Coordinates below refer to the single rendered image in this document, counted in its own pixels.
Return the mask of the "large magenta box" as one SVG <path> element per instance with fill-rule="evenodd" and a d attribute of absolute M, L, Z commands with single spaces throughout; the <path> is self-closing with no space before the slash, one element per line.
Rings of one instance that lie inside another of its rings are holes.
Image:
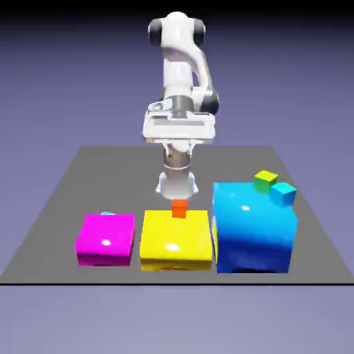
<path fill-rule="evenodd" d="M 133 214 L 88 214 L 75 242 L 79 266 L 129 266 L 133 252 Z"/>

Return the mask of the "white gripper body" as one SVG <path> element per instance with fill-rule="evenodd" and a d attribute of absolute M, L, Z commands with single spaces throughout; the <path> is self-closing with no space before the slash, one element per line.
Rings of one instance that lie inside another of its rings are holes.
<path fill-rule="evenodd" d="M 146 111 L 142 127 L 143 138 L 149 143 L 170 143 L 186 140 L 193 143 L 213 141 L 215 116 L 187 111 L 185 117 L 174 118 L 171 111 Z"/>

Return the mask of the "small orange cube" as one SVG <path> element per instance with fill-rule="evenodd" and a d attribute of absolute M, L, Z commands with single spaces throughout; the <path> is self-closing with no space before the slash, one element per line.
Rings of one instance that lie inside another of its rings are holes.
<path fill-rule="evenodd" d="M 186 218 L 187 209 L 187 199 L 174 199 L 171 202 L 171 213 L 173 218 Z"/>

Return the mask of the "large blue box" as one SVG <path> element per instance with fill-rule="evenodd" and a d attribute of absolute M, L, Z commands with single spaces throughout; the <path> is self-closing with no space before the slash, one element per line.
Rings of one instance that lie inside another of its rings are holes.
<path fill-rule="evenodd" d="M 212 236 L 218 273 L 287 273 L 297 233 L 292 205 L 253 183 L 214 183 Z"/>

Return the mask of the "small green cube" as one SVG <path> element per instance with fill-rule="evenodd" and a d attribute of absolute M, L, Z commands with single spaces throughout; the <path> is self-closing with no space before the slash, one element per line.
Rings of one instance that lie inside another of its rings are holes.
<path fill-rule="evenodd" d="M 254 176 L 254 189 L 262 194 L 269 194 L 271 187 L 277 183 L 278 175 L 261 170 Z"/>

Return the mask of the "large yellow box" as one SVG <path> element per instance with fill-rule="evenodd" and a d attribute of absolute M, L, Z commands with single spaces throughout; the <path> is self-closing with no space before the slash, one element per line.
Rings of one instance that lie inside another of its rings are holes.
<path fill-rule="evenodd" d="M 174 218 L 170 210 L 145 212 L 140 240 L 142 270 L 208 271 L 212 257 L 206 210 L 188 210 L 185 218 Z"/>

